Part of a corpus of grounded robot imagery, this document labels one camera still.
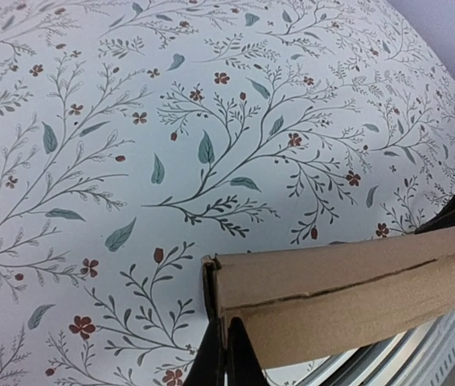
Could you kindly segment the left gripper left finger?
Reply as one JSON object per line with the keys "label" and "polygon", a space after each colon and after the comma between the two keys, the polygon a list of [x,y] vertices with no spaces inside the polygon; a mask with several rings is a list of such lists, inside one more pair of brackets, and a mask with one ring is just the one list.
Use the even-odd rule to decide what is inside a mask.
{"label": "left gripper left finger", "polygon": [[222,386],[224,374],[225,350],[222,342],[222,326],[221,321],[215,318],[208,323],[183,386]]}

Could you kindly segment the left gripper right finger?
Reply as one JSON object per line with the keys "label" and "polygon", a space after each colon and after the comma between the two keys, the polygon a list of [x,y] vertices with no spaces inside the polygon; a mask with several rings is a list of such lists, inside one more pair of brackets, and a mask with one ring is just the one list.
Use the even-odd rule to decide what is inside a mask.
{"label": "left gripper right finger", "polygon": [[228,328],[227,384],[232,386],[268,386],[268,381],[240,318],[233,318]]}

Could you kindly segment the brown cardboard box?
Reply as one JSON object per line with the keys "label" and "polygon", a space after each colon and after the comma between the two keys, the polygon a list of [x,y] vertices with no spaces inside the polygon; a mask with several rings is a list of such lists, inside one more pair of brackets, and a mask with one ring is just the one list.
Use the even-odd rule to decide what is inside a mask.
{"label": "brown cardboard box", "polygon": [[204,302],[226,338],[241,318],[263,368],[322,359],[455,310],[455,227],[203,258]]}

